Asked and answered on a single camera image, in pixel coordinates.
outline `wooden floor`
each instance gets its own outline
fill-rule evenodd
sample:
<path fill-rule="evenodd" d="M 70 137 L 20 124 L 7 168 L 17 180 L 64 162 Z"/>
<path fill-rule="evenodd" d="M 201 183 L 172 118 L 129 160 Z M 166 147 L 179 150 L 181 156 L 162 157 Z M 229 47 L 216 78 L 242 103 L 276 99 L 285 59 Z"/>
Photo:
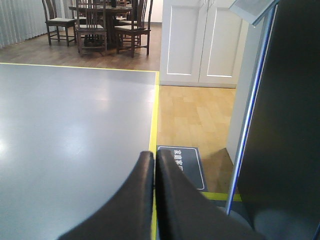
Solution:
<path fill-rule="evenodd" d="M 142 36 L 142 44 L 145 42 L 146 36 Z M 160 49 L 161 25 L 154 23 L 151 26 L 149 56 L 146 56 L 145 48 L 137 49 L 134 58 L 131 58 L 129 51 L 123 50 L 117 55 L 116 49 L 109 47 L 106 54 L 96 52 L 81 57 L 73 42 L 67 47 L 65 41 L 53 40 L 52 46 L 49 46 L 45 34 L 0 49 L 0 62 L 159 71 Z"/>
<path fill-rule="evenodd" d="M 137 50 L 80 57 L 77 47 L 66 42 L 48 45 L 47 35 L 0 49 L 0 62 L 93 68 L 159 71 L 161 25 L 151 26 L 150 55 Z M 160 86 L 157 144 L 199 147 L 209 192 L 227 193 L 232 163 L 225 149 L 235 89 Z"/>

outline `gray vinyl floor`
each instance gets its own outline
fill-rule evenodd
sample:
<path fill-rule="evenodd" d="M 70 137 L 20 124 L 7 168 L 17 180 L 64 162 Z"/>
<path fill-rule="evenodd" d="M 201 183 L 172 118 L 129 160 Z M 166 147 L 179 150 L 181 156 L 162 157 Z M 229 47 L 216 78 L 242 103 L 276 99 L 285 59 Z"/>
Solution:
<path fill-rule="evenodd" d="M 1 240 L 54 240 L 108 201 L 148 150 L 155 77 L 0 64 Z"/>

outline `metal pole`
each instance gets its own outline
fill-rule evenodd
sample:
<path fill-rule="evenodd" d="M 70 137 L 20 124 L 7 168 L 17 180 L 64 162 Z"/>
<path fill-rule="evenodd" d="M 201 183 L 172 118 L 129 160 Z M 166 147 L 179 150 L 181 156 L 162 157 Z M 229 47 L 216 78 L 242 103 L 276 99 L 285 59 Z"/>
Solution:
<path fill-rule="evenodd" d="M 265 56 L 267 53 L 267 47 L 268 47 L 270 32 L 272 29 L 273 18 L 275 15 L 275 9 L 276 7 L 273 7 L 272 9 L 269 10 L 263 22 L 262 33 L 261 33 L 261 38 L 259 42 L 259 49 L 258 49 L 256 64 L 254 68 L 255 73 L 252 76 L 254 78 L 254 81 L 252 84 L 252 91 L 251 91 L 250 98 L 247 101 L 248 107 L 247 107 L 246 115 L 244 116 L 244 119 L 243 119 L 244 123 L 241 129 L 241 135 L 239 137 L 238 148 L 235 155 L 235 161 L 234 161 L 234 166 L 232 170 L 228 199 L 225 204 L 225 213 L 227 215 L 230 214 L 232 201 L 234 199 L 234 195 L 237 187 L 238 177 L 239 177 L 239 173 L 242 165 L 242 159 L 244 156 L 245 145 L 248 137 L 248 131 L 251 123 L 251 116 L 254 110 L 256 96 L 259 89 L 260 77 L 263 70 Z"/>

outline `white wall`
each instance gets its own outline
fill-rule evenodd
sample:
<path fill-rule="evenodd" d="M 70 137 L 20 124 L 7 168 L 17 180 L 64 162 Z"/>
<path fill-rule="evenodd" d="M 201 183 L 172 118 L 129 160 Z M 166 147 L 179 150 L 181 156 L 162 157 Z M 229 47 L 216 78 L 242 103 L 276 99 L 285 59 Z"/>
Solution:
<path fill-rule="evenodd" d="M 162 10 L 163 10 L 164 0 L 153 0 L 151 22 L 152 23 L 162 23 Z M 145 19 L 148 19 L 148 12 L 145 15 Z"/>
<path fill-rule="evenodd" d="M 262 19 L 256 27 L 253 27 L 250 24 L 246 36 L 241 72 L 236 87 L 229 134 L 226 143 L 226 149 L 233 163 L 236 158 L 244 115 L 248 107 L 247 100 L 248 97 L 250 97 L 249 94 L 252 90 L 253 70 L 256 63 L 263 22 L 264 20 Z"/>

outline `cabinet door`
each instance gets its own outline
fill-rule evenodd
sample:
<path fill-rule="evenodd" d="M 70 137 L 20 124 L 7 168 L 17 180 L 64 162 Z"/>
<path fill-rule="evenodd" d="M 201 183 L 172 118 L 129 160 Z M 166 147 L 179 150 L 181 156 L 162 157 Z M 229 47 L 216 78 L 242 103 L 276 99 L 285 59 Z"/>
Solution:
<path fill-rule="evenodd" d="M 164 0 L 161 81 L 197 83 L 209 0 Z"/>
<path fill-rule="evenodd" d="M 200 83 L 236 87 L 248 23 L 229 10 L 234 0 L 209 0 Z"/>

